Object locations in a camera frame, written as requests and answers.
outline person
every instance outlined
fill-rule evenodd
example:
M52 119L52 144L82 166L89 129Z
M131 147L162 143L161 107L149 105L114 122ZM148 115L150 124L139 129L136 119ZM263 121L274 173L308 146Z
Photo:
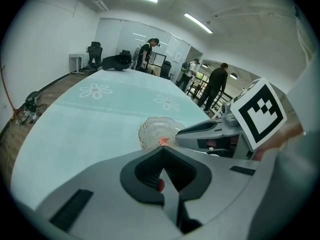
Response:
M146 42L146 44L141 47L135 70L147 73L148 62L152 53L152 47L157 46L159 42L160 41L158 38L151 38Z
M184 72L180 78L180 80L176 83L176 86L180 87L180 85L183 83L182 91L185 92L187 85L190 81L190 78L192 76L196 75L196 66L199 64L199 60L195 58L193 61L190 62L190 70L188 72Z
M215 97L218 95L220 88L221 92L225 91L228 77L228 73L226 71L227 68L228 64L222 63L220 67L216 68L209 77L209 83L205 87L204 92L197 103L197 105L201 108L208 98L204 108L205 113L209 112L210 106L212 105Z
M299 121L285 123L266 142L257 148L252 160L261 161L267 150L280 148L288 140L300 136L303 132L304 129Z

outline flower pattern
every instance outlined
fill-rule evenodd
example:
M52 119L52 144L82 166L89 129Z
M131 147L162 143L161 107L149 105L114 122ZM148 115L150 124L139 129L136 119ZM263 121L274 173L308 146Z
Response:
M90 87L81 87L79 90L83 91L79 97L84 98L92 95L94 99L101 99L102 94L111 94L113 91L109 90L109 85L98 86L96 83L90 84Z
M154 101L156 103L160 103L162 104L162 107L165 110L169 110L171 108L173 108L175 111L180 111L180 109L178 108L178 106L180 106L179 103L172 101L172 98L170 97L163 97L161 95L157 95L158 98L155 98Z
M85 107L85 108L91 108L91 109L95 109L95 110L106 110L108 112L113 111L113 112L121 112L121 113L130 113L130 114L138 114L138 115L144 115L144 116L151 116L151 117L156 117L157 115L155 114L150 114L150 113L146 113L146 112L139 112L139 111L129 111L129 110L121 110L121 109L117 109L117 108L110 108L110 107L102 107L102 106L90 106L90 105L83 105L80 103L75 103L75 102L69 102L69 101L64 101L64 100L56 100L56 103L60 103L60 104L67 104L67 105L73 105L73 106L78 106L78 107Z

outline black bag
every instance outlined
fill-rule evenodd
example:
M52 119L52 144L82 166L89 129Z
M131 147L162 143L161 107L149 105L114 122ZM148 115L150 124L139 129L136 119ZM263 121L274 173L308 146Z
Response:
M190 62L189 61L186 61L182 64L181 66L181 71L183 73L188 73L190 71Z

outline table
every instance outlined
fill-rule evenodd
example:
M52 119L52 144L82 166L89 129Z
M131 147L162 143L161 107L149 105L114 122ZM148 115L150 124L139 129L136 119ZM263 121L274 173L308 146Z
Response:
M81 57L81 68L84 68L84 58L85 58L85 52L77 52L77 53L70 53L69 58L75 58L76 59L76 72L78 74L83 74L79 72L79 57Z
M209 119L167 79L132 69L90 75L61 95L31 129L13 168L13 196L36 209L88 166L140 150L140 125L159 116L185 127Z

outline backpack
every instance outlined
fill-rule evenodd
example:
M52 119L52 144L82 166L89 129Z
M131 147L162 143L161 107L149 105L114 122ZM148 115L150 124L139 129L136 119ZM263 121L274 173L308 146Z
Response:
M132 56L132 60L133 61L137 61L138 60L138 57L139 57L139 53L140 53L140 51L141 51L141 48L142 48L142 46L144 46L145 44L140 44L136 49L135 49L135 51L134 51L134 53L133 53L133 56Z
M189 61L186 61L182 64L181 66L181 71L183 73L188 73L190 71L190 62Z

